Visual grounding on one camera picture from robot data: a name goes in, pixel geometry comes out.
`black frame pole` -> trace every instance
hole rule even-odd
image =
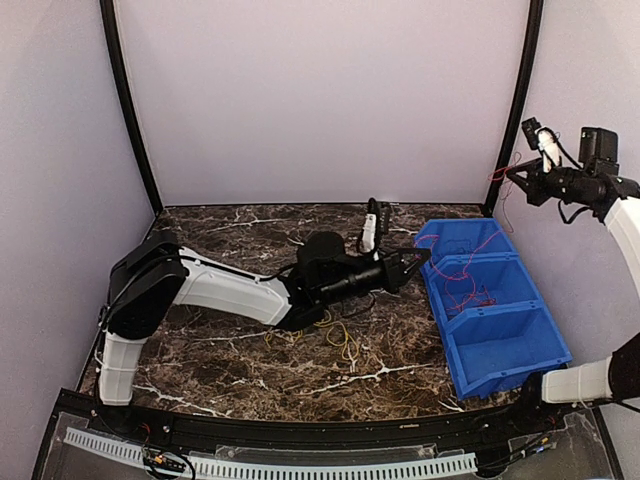
[[[131,97],[129,81],[127,80],[127,71],[124,66],[124,58],[122,57],[122,47],[120,45],[120,36],[118,35],[118,23],[113,0],[100,0],[100,10],[102,11],[104,35],[107,39],[111,69],[113,70],[113,78],[116,83],[118,97],[120,98],[122,115],[124,116],[127,132],[129,133],[129,140],[131,141],[131,147],[133,148],[133,153],[138,163],[144,188],[147,191],[151,207],[157,216],[162,212],[164,207],[160,199],[158,186],[153,178],[149,157],[147,156],[147,151],[142,141],[138,117],[136,116],[136,111],[133,106],[133,98]]]
[[[529,17],[527,19],[527,31],[524,36],[524,45],[522,47],[522,58],[520,60],[520,69],[518,70],[518,80],[516,81],[516,89],[513,93],[513,101],[511,110],[509,111],[509,119],[507,120],[507,128],[502,139],[502,146],[498,154],[495,170],[504,168],[509,165],[511,152],[516,143],[518,129],[520,128],[520,119],[524,110],[524,103],[527,99],[529,91],[529,83],[531,81],[531,72],[533,71],[533,62],[536,56],[536,47],[538,46],[538,36],[540,34],[540,25],[542,23],[542,7],[544,0],[531,0],[529,3]],[[493,216],[493,211],[498,203],[500,195],[500,187],[502,180],[491,183],[487,198],[482,206],[482,213],[487,216]]]

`white cylindrical object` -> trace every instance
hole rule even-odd
[[[100,370],[100,400],[105,405],[129,405],[133,395],[133,376],[138,359],[147,341],[127,340],[115,333],[107,333]]]
[[[579,367],[555,370],[542,377],[542,401],[546,403],[584,403],[611,398],[609,364],[611,357]]]

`cable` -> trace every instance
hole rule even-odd
[[[276,273],[274,273],[273,275],[269,275],[268,277],[262,277],[260,278],[258,281],[259,282],[269,282],[271,280],[275,280],[276,278],[278,278],[280,275],[282,275],[284,272],[286,272],[287,270],[291,270],[292,268],[294,268],[297,264],[296,263],[290,263],[289,265],[285,265],[284,267],[282,267],[281,269],[279,269]]]
[[[191,480],[196,480],[196,469],[193,466],[193,463],[191,463],[191,461],[187,457],[179,453],[171,452],[169,450],[162,450],[161,448],[157,447],[152,448],[154,450],[157,450],[157,452],[151,452],[148,445],[144,445],[142,447],[142,464],[145,467],[149,468],[149,470],[145,469],[145,471],[150,477],[156,478],[158,480],[174,480],[182,477],[182,474],[187,470],[188,467],[191,473]],[[175,457],[177,461],[169,458],[170,456]],[[173,468],[179,468],[175,465],[176,463],[182,463],[184,465],[182,472],[176,471],[175,475],[171,475],[158,471],[159,468],[167,469],[167,467],[164,466],[165,464],[170,464]]]
[[[331,340],[331,332],[333,332],[333,329],[336,327],[342,328],[342,333],[344,334],[344,340],[342,342],[334,342],[333,340]],[[328,328],[329,329],[327,330],[327,335],[325,338],[329,343],[329,345],[342,348],[342,351],[340,352],[340,356],[342,357],[342,359],[347,362],[351,362],[356,358],[358,358],[358,356],[360,355],[360,345],[351,336],[345,324],[340,321],[337,321],[337,322],[334,322],[332,325],[330,325]],[[355,348],[354,354],[351,353],[351,345],[354,345],[354,348]]]
[[[524,445],[519,447],[517,450],[515,450],[513,452],[510,452],[509,454],[507,454],[507,455],[505,455],[503,457],[500,457],[497,460],[494,460],[493,462],[489,462],[487,464],[479,466],[479,468],[488,468],[488,469],[502,468],[503,466],[506,466],[506,465],[504,465],[505,462],[511,462],[512,461],[511,457],[514,456],[514,455],[521,455],[520,457],[517,458],[518,460],[521,460],[522,458],[525,458],[526,455],[522,456],[523,453],[526,453],[527,449],[535,446],[541,440],[544,440],[544,438],[548,436],[550,431],[551,431],[551,429],[545,430],[540,435],[535,437],[533,440],[530,440],[530,441],[526,442]]]
[[[571,225],[576,218],[578,218],[582,213],[588,210],[590,210],[589,207],[581,207],[573,212],[573,215],[571,215],[571,217],[569,217],[569,219],[567,220],[567,217],[565,217],[564,212],[562,211],[562,200],[558,200],[558,212],[560,212],[560,218],[562,218],[562,221],[565,225]]]
[[[582,167],[580,167],[580,165],[578,165],[578,162],[576,162],[573,157],[571,155],[569,155],[569,152],[567,152],[564,147],[562,146],[562,143],[560,143],[560,139],[558,137],[558,135],[556,135],[556,132],[554,132],[553,130],[551,130],[550,128],[547,127],[542,127],[540,130],[540,132],[547,132],[549,135],[551,135],[553,137],[554,142],[556,142],[556,144],[558,145],[558,148],[560,149],[560,151],[562,152],[562,154],[565,156],[565,158],[567,160],[569,160],[574,167],[576,167],[578,170],[582,170]]]
[[[438,267],[436,267],[436,264],[435,264],[435,262],[433,260],[433,256],[431,257],[431,267],[433,268],[433,270],[439,276],[441,276],[442,278],[444,278],[446,280],[445,284],[444,284],[444,289],[445,289],[445,292],[447,293],[448,297],[451,299],[451,301],[453,303],[453,307],[448,308],[448,310],[455,309],[455,310],[459,311],[458,313],[462,313],[462,311],[464,310],[464,306],[467,305],[471,300],[478,301],[477,298],[476,298],[476,296],[478,295],[478,293],[476,293],[477,292],[477,290],[476,290],[476,282],[475,282],[473,276],[467,272],[467,269],[471,265],[471,262],[473,261],[473,257],[475,256],[475,254],[478,253],[478,251],[482,250],[484,247],[486,247],[489,244],[489,242],[491,242],[491,240],[493,240],[500,233],[505,233],[505,232],[504,232],[504,230],[495,231],[480,246],[478,246],[475,250],[473,250],[473,252],[471,252],[471,255],[469,255],[469,260],[467,261],[467,264],[463,267],[462,271],[456,272],[452,276],[445,275],[444,273],[442,273],[438,269]],[[415,246],[418,247],[420,245],[420,243],[425,239],[431,239],[432,240],[430,248],[433,251],[436,243],[440,239],[440,236],[439,235],[433,235],[433,234],[423,235],[423,236],[421,236],[420,238],[418,238],[415,241]],[[466,294],[466,295],[463,296],[462,303],[458,303],[458,301],[455,299],[455,297],[453,295],[451,295],[451,293],[449,292],[448,283],[450,281],[459,282],[459,281],[466,280],[466,279],[470,279],[471,280],[471,282],[473,284],[473,290],[472,290],[472,292],[470,294]],[[497,300],[495,298],[491,298],[491,295],[487,291],[486,287],[484,287],[484,291],[481,294],[487,296],[487,300],[485,301],[486,304],[482,305],[482,302],[480,302],[481,306],[491,306],[491,305],[495,305],[497,303]]]
[[[513,154],[513,165],[509,168],[515,167],[517,166],[520,161],[522,160],[522,154],[520,152],[514,152]],[[513,192],[513,181],[511,181],[510,179],[507,179],[507,185],[503,186],[504,188],[504,195],[501,196],[499,198],[499,200],[502,202],[502,216],[504,217],[505,222],[507,222],[507,225],[509,226],[508,229],[505,229],[505,231],[507,233],[513,233],[515,232],[515,228],[513,228],[513,224],[511,223],[511,220],[509,220],[509,217],[507,216],[507,199],[511,196],[511,193]]]
[[[371,298],[371,302],[369,302],[369,305],[362,308],[361,310],[356,310],[355,312],[344,313],[344,301],[340,302],[340,316],[346,320],[349,318],[357,317],[358,315],[362,315],[363,313],[371,310],[376,304],[376,296],[371,292],[369,292],[368,295],[369,298]]]

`black cable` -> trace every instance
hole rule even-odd
[[[574,220],[578,218],[578,216],[580,216],[580,214],[588,210],[590,210],[589,207],[581,207],[578,210],[576,210],[573,213],[573,215],[571,215],[571,217],[569,217],[569,219],[567,220],[567,217],[565,217],[564,212],[562,211],[562,200],[558,200],[558,212],[560,212],[560,217],[562,218],[562,221],[564,222],[565,225],[571,225],[574,222]]]
[[[100,400],[98,398],[98,379],[96,378],[96,381],[94,383],[94,396],[95,396],[95,400],[96,400],[96,407],[95,407],[95,418],[97,418],[98,420],[100,420],[100,422],[102,422],[102,425],[104,425],[104,427],[109,431],[109,433],[111,433],[112,435],[127,440],[127,441],[133,441],[133,442],[138,442],[138,440],[136,439],[132,439],[132,438],[127,438],[127,435],[131,435],[133,432],[137,431],[140,428],[140,425],[136,426],[135,429],[126,432],[126,433],[118,433],[116,432],[113,428],[111,428],[111,426],[107,423],[107,421],[104,419],[104,417],[101,415],[100,413]],[[191,471],[191,480],[196,480],[196,469],[193,466],[193,463],[191,463],[191,461],[185,457],[184,455],[180,454],[180,453],[176,453],[176,452],[172,452],[170,450],[164,450],[162,447],[159,447],[157,445],[153,445],[150,444],[148,442],[144,442],[143,444],[143,448],[153,448],[154,450],[158,450],[157,455],[163,455],[165,453],[171,453],[172,455],[175,455],[176,457],[178,457],[184,464],[185,464],[185,470],[187,469],[187,467],[189,467],[189,470]],[[174,478],[180,478],[180,476],[182,475],[182,473],[176,475],[176,476],[166,476],[166,474],[163,474],[161,472],[155,472],[154,466],[148,465],[147,463],[144,462],[143,460],[143,464],[145,466],[148,466],[149,468],[152,469],[152,472],[156,475],[155,478],[161,479],[161,480],[173,480]]]
[[[147,473],[149,475],[151,475],[154,478],[157,478],[158,480],[175,480],[176,478],[180,478],[182,476],[182,474],[184,473],[184,471],[187,469],[187,467],[189,467],[189,471],[191,472],[191,480],[196,480],[196,469],[193,466],[193,463],[191,463],[191,461],[185,457],[184,455],[180,454],[180,453],[175,453],[175,452],[171,452],[169,450],[162,450],[161,448],[156,448],[156,447],[152,447],[154,448],[154,450],[158,450],[158,453],[155,453],[154,455],[156,456],[160,456],[160,455],[165,455],[167,453],[170,453],[171,455],[174,455],[175,457],[179,458],[181,462],[184,463],[185,468],[182,472],[175,472],[176,475],[171,475],[171,474],[167,474],[167,473],[162,473],[158,471],[158,467],[156,467],[156,465],[154,465],[154,463],[152,461],[150,461],[147,458],[143,458],[142,460],[142,464],[145,467],[149,467],[149,469],[151,470],[151,473],[149,473],[149,471],[147,470]]]
[[[527,450],[528,448],[531,448],[532,446],[534,446],[535,444],[537,444],[538,442],[540,442],[540,440],[542,440],[543,438],[545,438],[547,435],[549,435],[549,432],[551,431],[551,429],[546,430],[544,432],[542,432],[540,435],[538,435],[537,437],[535,437],[533,440],[530,440],[528,442],[526,442],[524,445],[522,445],[521,447],[519,447],[516,451],[514,452],[510,452],[508,455],[505,455],[503,457],[498,458],[497,460],[494,460],[493,462],[489,462],[485,465],[482,465],[479,468],[488,468],[488,469],[496,469],[496,468],[500,468],[500,466],[502,464],[504,464],[504,462],[509,462],[511,461],[511,457],[513,455],[520,455],[520,457],[522,458],[522,451],[523,450]]]
[[[578,162],[576,162],[576,161],[573,159],[573,157],[572,157],[571,155],[569,155],[569,152],[567,152],[567,151],[564,149],[564,147],[562,146],[562,143],[560,143],[560,139],[559,139],[559,138],[558,138],[558,136],[556,135],[556,132],[554,132],[553,130],[551,130],[551,129],[550,129],[550,128],[548,128],[548,127],[542,127],[542,128],[540,129],[540,131],[541,131],[541,132],[542,132],[542,131],[547,132],[549,135],[551,135],[551,137],[553,138],[553,141],[554,141],[554,142],[556,142],[556,144],[558,145],[558,148],[560,149],[560,152],[562,152],[562,154],[565,156],[565,158],[566,158],[567,160],[569,160],[569,161],[573,164],[573,166],[574,166],[574,167],[576,167],[578,170],[582,170],[582,167],[578,164]]]
[[[297,265],[297,263],[290,263],[289,265],[285,265],[284,267],[280,268],[273,275],[269,275],[268,277],[262,277],[258,281],[259,282],[268,282],[268,281],[274,280],[274,279],[278,278],[280,275],[282,275],[284,272],[286,272],[287,270],[291,270],[296,265]]]
[[[361,310],[356,310],[355,312],[346,313],[346,314],[344,313],[344,301],[340,302],[340,316],[344,319],[348,319],[348,318],[357,317],[358,315],[362,315],[363,313],[368,312],[376,304],[376,296],[373,293],[369,292],[369,297],[371,298],[371,302],[365,308]]]

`small white object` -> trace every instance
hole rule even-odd
[[[566,370],[554,370],[542,377],[542,401],[580,403],[611,398],[609,364],[611,357]]]
[[[362,251],[371,252],[376,247],[376,224],[378,220],[373,213],[367,213],[362,229]]]
[[[129,405],[133,376],[138,368],[142,347],[147,341],[127,340],[115,333],[107,333],[100,372],[100,400],[105,405]]]
[[[538,130],[538,150],[542,153],[542,171],[549,173],[551,167],[562,166],[560,160],[560,149],[553,135],[546,129]]]

